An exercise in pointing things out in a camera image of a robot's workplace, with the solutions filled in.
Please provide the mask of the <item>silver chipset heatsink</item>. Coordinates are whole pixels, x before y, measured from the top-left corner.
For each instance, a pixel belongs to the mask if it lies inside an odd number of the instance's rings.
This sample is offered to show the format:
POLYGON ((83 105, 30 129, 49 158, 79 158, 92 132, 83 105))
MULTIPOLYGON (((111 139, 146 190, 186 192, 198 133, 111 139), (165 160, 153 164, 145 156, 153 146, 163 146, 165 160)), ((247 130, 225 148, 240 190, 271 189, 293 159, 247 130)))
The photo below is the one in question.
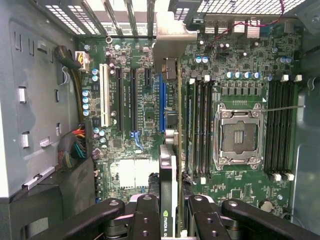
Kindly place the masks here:
POLYGON ((147 188, 149 176, 158 172, 159 162, 150 158, 120 159, 112 169, 120 189, 147 188))

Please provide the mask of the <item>coin cell battery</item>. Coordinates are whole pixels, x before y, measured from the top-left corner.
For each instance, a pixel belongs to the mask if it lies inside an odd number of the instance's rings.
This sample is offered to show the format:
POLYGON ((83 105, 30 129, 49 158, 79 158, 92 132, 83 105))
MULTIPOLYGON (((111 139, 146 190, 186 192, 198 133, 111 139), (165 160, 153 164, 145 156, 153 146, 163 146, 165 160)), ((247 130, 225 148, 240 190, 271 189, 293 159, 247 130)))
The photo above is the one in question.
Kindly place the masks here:
POLYGON ((258 207, 259 207, 261 210, 263 210, 263 211, 265 211, 265 212, 267 212, 267 213, 271 213, 271 212, 273 212, 273 210, 274 210, 274 205, 273 205, 273 203, 272 203, 271 201, 269 201, 269 200, 262 200, 262 201, 260 201, 258 207))

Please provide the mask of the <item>CPU socket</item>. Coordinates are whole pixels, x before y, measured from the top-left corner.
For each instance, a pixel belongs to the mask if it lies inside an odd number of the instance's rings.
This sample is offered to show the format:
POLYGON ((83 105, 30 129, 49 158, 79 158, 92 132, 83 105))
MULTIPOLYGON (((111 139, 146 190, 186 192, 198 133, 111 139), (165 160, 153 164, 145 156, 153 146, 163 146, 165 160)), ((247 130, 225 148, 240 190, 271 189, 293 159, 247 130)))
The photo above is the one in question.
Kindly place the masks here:
POLYGON ((216 170, 225 166, 249 166, 257 170, 263 160, 265 118, 262 105, 230 109, 217 105, 213 125, 212 158, 216 170))

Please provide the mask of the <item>black open PC case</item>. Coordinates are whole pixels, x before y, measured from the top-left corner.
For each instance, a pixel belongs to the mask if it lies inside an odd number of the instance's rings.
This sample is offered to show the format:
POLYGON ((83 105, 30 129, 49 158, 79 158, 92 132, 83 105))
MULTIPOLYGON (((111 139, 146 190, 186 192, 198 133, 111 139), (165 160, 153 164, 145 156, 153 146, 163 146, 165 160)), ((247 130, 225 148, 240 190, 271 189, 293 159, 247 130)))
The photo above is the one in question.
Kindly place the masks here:
MULTIPOLYGON (((296 111, 286 220, 320 236, 320 0, 0 0, 0 198, 31 190, 58 169, 93 162, 90 137, 84 155, 75 151, 85 119, 79 122, 73 81, 54 49, 66 46, 78 61, 94 39, 156 41, 159 12, 173 12, 196 32, 192 42, 214 27, 301 27, 297 100, 305 108, 296 111)), ((129 240, 128 224, 107 223, 91 240, 129 240)))

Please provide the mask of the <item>blue expansion slot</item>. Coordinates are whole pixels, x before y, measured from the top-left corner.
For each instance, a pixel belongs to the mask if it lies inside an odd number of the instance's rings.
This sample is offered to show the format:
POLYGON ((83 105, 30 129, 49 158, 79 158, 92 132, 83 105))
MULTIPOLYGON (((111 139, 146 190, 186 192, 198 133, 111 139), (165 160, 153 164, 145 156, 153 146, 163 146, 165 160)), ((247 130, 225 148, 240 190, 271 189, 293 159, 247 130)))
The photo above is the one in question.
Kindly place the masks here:
POLYGON ((165 108, 166 108, 166 83, 162 74, 159 74, 159 132, 164 133, 166 129, 165 108))

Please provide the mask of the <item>black long expansion slot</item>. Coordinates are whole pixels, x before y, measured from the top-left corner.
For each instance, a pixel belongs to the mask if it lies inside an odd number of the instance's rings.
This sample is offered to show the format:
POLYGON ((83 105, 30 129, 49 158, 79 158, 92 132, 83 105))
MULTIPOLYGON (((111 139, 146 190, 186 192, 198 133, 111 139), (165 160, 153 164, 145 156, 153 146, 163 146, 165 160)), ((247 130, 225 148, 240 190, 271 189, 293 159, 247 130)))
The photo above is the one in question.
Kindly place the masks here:
POLYGON ((116 92, 118 94, 118 111, 117 111, 117 123, 118 123, 118 131, 124 131, 124 79, 123 79, 123 71, 121 68, 115 69, 116 76, 116 92))
POLYGON ((131 131, 138 130, 138 77, 137 69, 130 69, 130 118, 131 131))

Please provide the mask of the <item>white expansion slot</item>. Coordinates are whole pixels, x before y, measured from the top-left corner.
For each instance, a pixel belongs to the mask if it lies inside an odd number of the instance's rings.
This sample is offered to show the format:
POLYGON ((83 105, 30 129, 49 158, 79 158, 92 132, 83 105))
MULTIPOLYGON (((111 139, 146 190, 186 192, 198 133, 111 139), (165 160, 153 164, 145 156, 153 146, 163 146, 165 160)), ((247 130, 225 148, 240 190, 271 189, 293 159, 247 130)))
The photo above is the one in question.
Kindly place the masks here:
POLYGON ((99 64, 99 79, 101 127, 109 127, 111 124, 109 66, 106 63, 99 64))

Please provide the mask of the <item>socket locking lever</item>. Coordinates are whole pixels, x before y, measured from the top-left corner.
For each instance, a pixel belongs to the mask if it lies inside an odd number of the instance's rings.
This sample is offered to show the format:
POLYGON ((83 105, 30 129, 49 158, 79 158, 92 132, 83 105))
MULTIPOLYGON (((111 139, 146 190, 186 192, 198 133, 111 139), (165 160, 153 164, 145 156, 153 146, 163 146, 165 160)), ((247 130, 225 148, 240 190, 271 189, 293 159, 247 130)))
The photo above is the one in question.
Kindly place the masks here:
POLYGON ((282 110, 291 110, 291 109, 299 109, 305 108, 305 105, 294 105, 294 106, 286 106, 286 107, 277 107, 277 108, 270 108, 270 109, 263 109, 261 110, 262 113, 265 112, 274 112, 274 111, 282 111, 282 110))

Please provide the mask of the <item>green motherboard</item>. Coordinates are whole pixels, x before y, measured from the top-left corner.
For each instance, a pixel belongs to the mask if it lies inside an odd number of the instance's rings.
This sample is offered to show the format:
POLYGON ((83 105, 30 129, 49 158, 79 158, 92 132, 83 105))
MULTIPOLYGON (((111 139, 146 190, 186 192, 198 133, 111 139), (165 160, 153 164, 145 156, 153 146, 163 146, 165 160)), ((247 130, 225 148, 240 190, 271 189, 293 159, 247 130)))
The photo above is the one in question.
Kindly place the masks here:
MULTIPOLYGON (((76 54, 82 63, 82 113, 85 123, 79 129, 79 142, 75 151, 85 154, 85 137, 92 140, 89 153, 94 164, 95 201, 118 198, 128 202, 135 194, 157 194, 158 173, 148 178, 148 187, 120 189, 113 167, 121 159, 151 159, 159 161, 159 148, 164 134, 159 132, 159 76, 155 72, 154 39, 111 38, 93 39, 76 54), (100 64, 108 65, 110 126, 101 127, 100 64), (118 131, 118 93, 116 69, 121 68, 124 85, 124 131, 118 131), (145 87, 145 68, 151 68, 151 87, 145 87), (137 126, 131 130, 130 70, 137 70, 137 126)), ((183 172, 188 173, 188 117, 187 84, 195 79, 193 94, 193 179, 194 194, 210 196, 220 204, 234 198, 259 207, 260 201, 269 200, 281 218, 292 217, 291 189, 295 181, 276 181, 270 169, 268 180, 264 172, 267 117, 264 116, 262 162, 258 169, 247 165, 225 166, 217 170, 212 165, 211 181, 208 176, 208 150, 210 136, 209 100, 207 95, 207 175, 204 177, 204 109, 205 83, 213 83, 215 111, 220 103, 228 109, 251 109, 260 103, 268 109, 269 82, 272 80, 300 83, 302 29, 290 21, 263 28, 238 26, 225 32, 216 26, 212 31, 200 31, 197 40, 187 45, 180 58, 182 77, 182 150, 183 172), (199 177, 199 93, 202 82, 202 175, 199 177)), ((279 138, 278 169, 283 166, 283 115, 279 138)))

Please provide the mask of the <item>black plastic duct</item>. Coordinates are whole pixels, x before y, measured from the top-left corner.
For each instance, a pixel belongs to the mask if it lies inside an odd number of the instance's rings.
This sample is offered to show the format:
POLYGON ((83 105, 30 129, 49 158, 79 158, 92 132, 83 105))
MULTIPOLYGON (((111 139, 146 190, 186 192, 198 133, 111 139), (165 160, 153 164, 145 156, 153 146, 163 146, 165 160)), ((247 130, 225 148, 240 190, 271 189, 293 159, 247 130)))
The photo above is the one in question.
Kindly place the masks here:
POLYGON ((32 189, 0 198, 0 240, 27 240, 96 202, 94 164, 89 158, 58 169, 32 189))

